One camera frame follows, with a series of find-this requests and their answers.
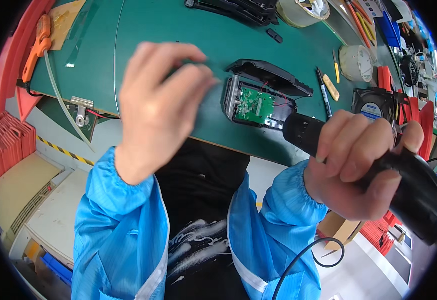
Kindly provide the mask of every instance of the blue anti-static jacket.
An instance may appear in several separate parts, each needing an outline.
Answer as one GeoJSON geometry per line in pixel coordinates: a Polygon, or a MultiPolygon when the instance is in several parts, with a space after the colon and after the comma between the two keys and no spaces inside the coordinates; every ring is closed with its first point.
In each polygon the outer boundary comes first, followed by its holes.
{"type": "MultiPolygon", "coordinates": [[[[262,210],[249,176],[235,192],[227,216],[234,265],[252,300],[270,299],[285,268],[313,241],[327,207],[303,183],[307,161],[282,171],[262,210]]],[[[72,299],[163,299],[169,222],[157,179],[125,183],[110,148],[88,176],[75,219],[72,299]]],[[[311,252],[294,265],[277,299],[318,299],[320,279],[311,252]]]]}

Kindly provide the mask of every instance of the red wire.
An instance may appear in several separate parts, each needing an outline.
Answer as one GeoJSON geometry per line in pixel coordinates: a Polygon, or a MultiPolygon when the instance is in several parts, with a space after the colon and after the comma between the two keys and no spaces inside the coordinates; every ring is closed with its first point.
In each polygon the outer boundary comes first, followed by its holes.
{"type": "Polygon", "coordinates": [[[87,111],[88,111],[89,113],[95,115],[95,116],[98,116],[98,117],[101,117],[101,118],[106,118],[106,119],[111,119],[110,117],[102,116],[102,115],[99,114],[98,112],[95,112],[95,111],[93,111],[93,110],[91,110],[91,109],[88,109],[88,108],[87,108],[87,111]]]}
{"type": "Polygon", "coordinates": [[[275,106],[283,106],[283,105],[287,105],[288,103],[290,103],[290,101],[288,100],[288,98],[287,98],[287,96],[285,96],[282,92],[280,92],[280,91],[277,91],[279,94],[281,94],[284,98],[285,98],[285,100],[287,101],[287,102],[285,102],[285,103],[282,103],[282,104],[278,104],[278,105],[275,105],[275,106]]]}
{"type": "MultiPolygon", "coordinates": [[[[268,83],[268,81],[265,82],[265,83],[263,84],[263,86],[260,88],[260,92],[262,91],[263,87],[264,87],[267,83],[268,83]]],[[[286,100],[287,102],[282,103],[282,104],[278,104],[278,105],[274,105],[274,106],[283,106],[283,105],[287,105],[288,103],[290,103],[290,101],[288,100],[287,96],[285,96],[285,95],[284,95],[282,92],[280,92],[280,91],[277,91],[277,92],[279,92],[279,93],[280,93],[280,94],[285,98],[285,100],[286,100]]]]}
{"type": "Polygon", "coordinates": [[[265,83],[263,84],[263,86],[260,88],[260,92],[262,91],[263,87],[264,87],[267,83],[268,83],[268,81],[265,82],[265,83]]]}

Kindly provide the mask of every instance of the metal clamp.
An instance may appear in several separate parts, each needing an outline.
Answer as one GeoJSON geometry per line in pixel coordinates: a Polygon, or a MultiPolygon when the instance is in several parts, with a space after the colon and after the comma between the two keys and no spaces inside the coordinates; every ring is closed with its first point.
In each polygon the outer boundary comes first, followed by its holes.
{"type": "Polygon", "coordinates": [[[75,117],[75,123],[77,126],[82,128],[89,122],[89,117],[86,115],[87,108],[93,109],[94,102],[92,100],[83,99],[80,97],[72,96],[70,102],[77,105],[77,117],[75,117]]]}
{"type": "Polygon", "coordinates": [[[89,109],[94,108],[94,102],[92,100],[87,100],[87,99],[72,96],[70,102],[79,106],[85,106],[86,108],[89,109]]]}
{"type": "Polygon", "coordinates": [[[77,123],[77,126],[82,128],[83,126],[85,126],[85,124],[88,124],[88,116],[85,115],[86,112],[86,107],[82,106],[82,105],[77,105],[78,106],[78,111],[77,111],[77,116],[75,117],[75,123],[77,123]]]}

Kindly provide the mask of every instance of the electric screwdriver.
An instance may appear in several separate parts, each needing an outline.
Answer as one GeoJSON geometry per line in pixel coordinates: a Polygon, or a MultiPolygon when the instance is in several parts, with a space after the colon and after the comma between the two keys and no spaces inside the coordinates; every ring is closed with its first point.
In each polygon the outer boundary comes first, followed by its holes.
{"type": "MultiPolygon", "coordinates": [[[[288,116],[284,138],[315,157],[320,131],[325,123],[302,114],[288,116]]],[[[387,152],[374,161],[367,174],[355,182],[364,191],[381,171],[392,169],[402,180],[390,203],[390,211],[428,245],[437,242],[437,176],[420,156],[403,148],[387,152]]]]}

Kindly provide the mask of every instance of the jacket sleeve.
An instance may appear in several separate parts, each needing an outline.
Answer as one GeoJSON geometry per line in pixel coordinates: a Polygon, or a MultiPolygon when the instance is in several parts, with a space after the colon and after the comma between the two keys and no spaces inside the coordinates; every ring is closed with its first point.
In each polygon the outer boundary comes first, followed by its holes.
{"type": "Polygon", "coordinates": [[[139,185],[125,183],[115,169],[114,147],[90,171],[75,216],[72,298],[101,246],[127,214],[149,200],[153,184],[153,176],[139,185]]]}
{"type": "MultiPolygon", "coordinates": [[[[304,160],[282,171],[263,199],[260,219],[279,277],[296,255],[313,242],[316,225],[328,211],[324,204],[314,201],[305,189],[303,171],[307,165],[308,160],[304,160]]],[[[307,251],[294,265],[291,274],[301,271],[305,272],[300,293],[305,293],[302,296],[306,299],[312,299],[314,293],[307,290],[318,291],[320,277],[311,251],[307,251]]]]}

